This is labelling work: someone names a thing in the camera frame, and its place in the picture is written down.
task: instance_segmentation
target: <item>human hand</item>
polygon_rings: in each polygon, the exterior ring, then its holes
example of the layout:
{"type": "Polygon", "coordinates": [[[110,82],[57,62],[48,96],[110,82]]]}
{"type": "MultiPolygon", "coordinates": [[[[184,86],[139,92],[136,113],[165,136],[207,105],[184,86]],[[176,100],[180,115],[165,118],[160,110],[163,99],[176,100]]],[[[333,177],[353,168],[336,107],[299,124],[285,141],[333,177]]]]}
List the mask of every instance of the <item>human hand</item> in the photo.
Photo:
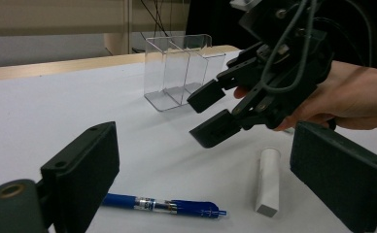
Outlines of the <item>human hand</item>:
{"type": "MultiPolygon", "coordinates": [[[[234,97],[247,89],[237,87],[234,97]]],[[[327,79],[275,130],[294,127],[299,120],[349,129],[377,128],[377,69],[333,61],[327,79]]]]}

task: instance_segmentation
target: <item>black cable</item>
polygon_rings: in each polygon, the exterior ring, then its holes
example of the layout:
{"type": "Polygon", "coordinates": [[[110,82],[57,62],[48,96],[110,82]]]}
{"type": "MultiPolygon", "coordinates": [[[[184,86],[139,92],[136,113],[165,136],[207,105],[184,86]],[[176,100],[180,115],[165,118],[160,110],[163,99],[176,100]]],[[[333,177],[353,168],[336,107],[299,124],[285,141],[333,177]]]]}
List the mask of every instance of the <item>black cable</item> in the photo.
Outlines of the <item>black cable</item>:
{"type": "Polygon", "coordinates": [[[352,0],[345,0],[347,3],[351,4],[358,12],[359,14],[361,15],[361,17],[363,18],[365,24],[366,24],[366,27],[367,27],[367,36],[368,36],[368,43],[369,43],[369,60],[368,60],[368,66],[373,66],[374,65],[374,26],[372,25],[373,22],[372,20],[370,19],[370,16],[367,14],[367,12],[364,10],[364,8],[356,3],[355,1],[352,1],[352,0]]]}
{"type": "Polygon", "coordinates": [[[136,48],[131,48],[131,50],[133,50],[135,53],[145,52],[144,50],[139,50],[139,49],[136,49],[136,48]]]}
{"type": "Polygon", "coordinates": [[[143,32],[140,32],[140,35],[143,37],[143,39],[146,41],[146,37],[143,35],[143,32]]]}
{"type": "Polygon", "coordinates": [[[355,54],[358,57],[358,59],[360,60],[361,65],[363,65],[363,66],[369,65],[369,63],[365,61],[365,58],[361,54],[359,48],[353,43],[355,40],[353,40],[353,38],[351,38],[350,33],[347,30],[345,30],[345,28],[340,23],[338,23],[337,21],[335,21],[333,19],[327,18],[327,17],[315,17],[314,21],[327,23],[328,25],[334,27],[346,39],[346,41],[349,43],[349,45],[355,51],[355,54]]]}
{"type": "Polygon", "coordinates": [[[161,20],[161,10],[162,10],[162,4],[163,4],[164,0],[161,0],[161,3],[160,3],[160,7],[158,8],[158,1],[157,0],[154,0],[154,5],[155,5],[155,11],[156,11],[156,17],[158,18],[158,22],[159,22],[159,25],[160,25],[160,29],[161,31],[164,33],[164,35],[166,37],[168,37],[168,34],[167,32],[165,31],[164,29],[164,25],[162,23],[162,20],[161,20]]]}
{"type": "Polygon", "coordinates": [[[170,36],[173,36],[173,34],[171,34],[171,17],[173,16],[173,1],[170,2],[170,36]]]}
{"type": "Polygon", "coordinates": [[[158,20],[156,17],[153,16],[152,12],[150,11],[150,9],[147,7],[147,5],[144,3],[143,0],[140,0],[140,2],[143,4],[143,6],[146,8],[147,12],[150,14],[150,16],[152,17],[152,19],[154,20],[155,22],[155,30],[154,30],[154,36],[155,36],[155,31],[157,30],[157,27],[159,27],[161,29],[161,25],[159,24],[158,20]]]}
{"type": "MultiPolygon", "coordinates": [[[[183,18],[186,18],[186,11],[185,11],[185,0],[182,0],[182,9],[183,9],[183,18]]],[[[187,25],[185,24],[185,27],[183,28],[183,31],[186,33],[187,25]]]]}

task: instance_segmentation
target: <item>cable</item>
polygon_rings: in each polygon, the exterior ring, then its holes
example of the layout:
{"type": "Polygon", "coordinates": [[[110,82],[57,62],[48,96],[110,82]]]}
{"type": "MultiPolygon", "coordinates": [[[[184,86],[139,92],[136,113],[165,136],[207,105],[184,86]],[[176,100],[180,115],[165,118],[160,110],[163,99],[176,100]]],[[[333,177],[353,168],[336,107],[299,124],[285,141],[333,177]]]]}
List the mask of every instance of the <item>cable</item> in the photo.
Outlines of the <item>cable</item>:
{"type": "Polygon", "coordinates": [[[136,49],[136,48],[131,48],[131,50],[133,50],[135,53],[145,52],[144,50],[139,50],[139,49],[136,49]]]}
{"type": "Polygon", "coordinates": [[[159,25],[160,25],[160,29],[164,33],[164,35],[166,37],[168,37],[168,34],[165,31],[164,25],[163,25],[162,20],[161,20],[161,11],[162,11],[163,2],[164,2],[164,0],[161,0],[160,8],[159,9],[158,9],[158,1],[157,0],[154,0],[154,5],[155,5],[156,17],[158,17],[158,22],[159,22],[159,25]]]}
{"type": "MultiPolygon", "coordinates": [[[[186,11],[185,11],[185,0],[182,0],[182,8],[183,8],[183,19],[184,20],[187,20],[186,18],[186,11]]],[[[187,24],[185,24],[185,27],[183,28],[183,31],[185,32],[186,34],[186,27],[187,27],[187,24]]]]}
{"type": "Polygon", "coordinates": [[[143,35],[143,32],[140,32],[140,35],[143,37],[143,39],[146,41],[146,37],[143,35]]]}
{"type": "Polygon", "coordinates": [[[301,81],[301,78],[303,76],[304,69],[305,69],[305,66],[306,66],[306,60],[307,60],[307,55],[308,55],[308,50],[309,50],[309,45],[310,45],[310,35],[312,34],[312,30],[313,30],[313,18],[314,18],[314,14],[315,14],[316,8],[317,8],[317,0],[311,0],[310,12],[309,12],[308,20],[307,20],[307,25],[306,25],[307,29],[306,29],[306,35],[305,35],[305,40],[304,40],[304,44],[303,44],[302,55],[301,55],[301,58],[300,58],[300,64],[298,66],[297,75],[296,75],[293,83],[291,85],[287,86],[287,87],[271,87],[268,84],[270,77],[267,76],[267,73],[269,72],[269,70],[270,70],[270,68],[271,68],[271,66],[274,62],[274,58],[276,57],[276,53],[279,50],[280,46],[282,46],[283,43],[286,41],[286,37],[289,35],[291,30],[294,28],[296,22],[298,21],[298,19],[302,15],[303,11],[305,10],[307,1],[308,0],[302,0],[300,2],[300,6],[298,7],[295,15],[293,16],[293,18],[291,19],[291,22],[289,23],[286,30],[284,31],[284,33],[280,37],[279,41],[277,42],[277,45],[274,47],[273,51],[271,52],[271,54],[270,54],[270,56],[267,60],[266,65],[264,66],[264,69],[263,69],[263,72],[262,72],[262,75],[261,75],[261,85],[268,92],[272,92],[272,93],[288,92],[290,90],[295,89],[295,87],[298,86],[298,84],[301,81]]]}
{"type": "Polygon", "coordinates": [[[315,22],[324,22],[332,27],[334,27],[349,43],[349,45],[352,47],[353,51],[355,52],[356,56],[359,58],[361,65],[365,66],[367,65],[363,55],[361,54],[359,48],[353,43],[353,38],[351,38],[349,32],[344,29],[344,27],[339,24],[337,21],[330,19],[328,17],[315,17],[313,19],[315,22]]]}
{"type": "MultiPolygon", "coordinates": [[[[168,36],[168,34],[165,32],[164,30],[164,27],[162,27],[162,25],[159,23],[159,20],[161,20],[160,18],[158,18],[158,10],[157,10],[157,13],[156,13],[156,17],[153,16],[152,12],[149,10],[149,8],[147,7],[147,5],[144,3],[143,0],[140,0],[140,2],[143,4],[143,6],[146,8],[147,12],[150,14],[150,16],[152,17],[152,19],[154,20],[155,22],[155,30],[154,30],[154,36],[155,36],[155,32],[157,30],[157,27],[160,28],[160,30],[162,30],[164,32],[164,34],[166,36],[168,36]]],[[[157,8],[157,1],[154,0],[154,3],[155,3],[155,7],[157,8]]]]}
{"type": "Polygon", "coordinates": [[[173,16],[173,1],[170,1],[170,35],[173,36],[173,34],[171,34],[171,17],[173,16]]]}
{"type": "Polygon", "coordinates": [[[367,13],[363,10],[363,8],[357,4],[356,2],[352,0],[345,0],[347,3],[351,4],[361,15],[363,18],[364,22],[366,23],[367,27],[367,36],[368,36],[368,42],[369,42],[369,60],[368,60],[368,66],[373,66],[374,63],[374,55],[373,55],[373,45],[374,45],[374,40],[373,40],[373,26],[371,24],[371,20],[369,19],[369,16],[367,13]]]}

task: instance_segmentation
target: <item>transparent acrylic box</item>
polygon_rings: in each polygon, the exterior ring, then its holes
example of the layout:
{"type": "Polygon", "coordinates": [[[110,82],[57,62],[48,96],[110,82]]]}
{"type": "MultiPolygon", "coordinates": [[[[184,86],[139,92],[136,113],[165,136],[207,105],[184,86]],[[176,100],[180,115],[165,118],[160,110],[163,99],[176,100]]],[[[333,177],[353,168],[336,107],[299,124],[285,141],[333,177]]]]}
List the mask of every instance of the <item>transparent acrylic box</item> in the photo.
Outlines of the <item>transparent acrylic box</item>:
{"type": "Polygon", "coordinates": [[[222,71],[224,60],[208,35],[148,38],[144,96],[160,112],[185,105],[222,71]]]}

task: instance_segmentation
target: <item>eraser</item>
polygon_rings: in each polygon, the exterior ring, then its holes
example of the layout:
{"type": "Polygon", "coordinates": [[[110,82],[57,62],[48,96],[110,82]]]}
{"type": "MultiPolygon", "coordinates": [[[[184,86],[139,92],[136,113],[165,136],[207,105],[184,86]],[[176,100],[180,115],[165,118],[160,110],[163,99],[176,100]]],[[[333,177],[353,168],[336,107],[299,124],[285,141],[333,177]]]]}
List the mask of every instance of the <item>eraser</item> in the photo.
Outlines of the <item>eraser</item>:
{"type": "Polygon", "coordinates": [[[255,211],[274,217],[280,202],[280,153],[273,148],[261,152],[258,173],[258,192],[255,211]]]}

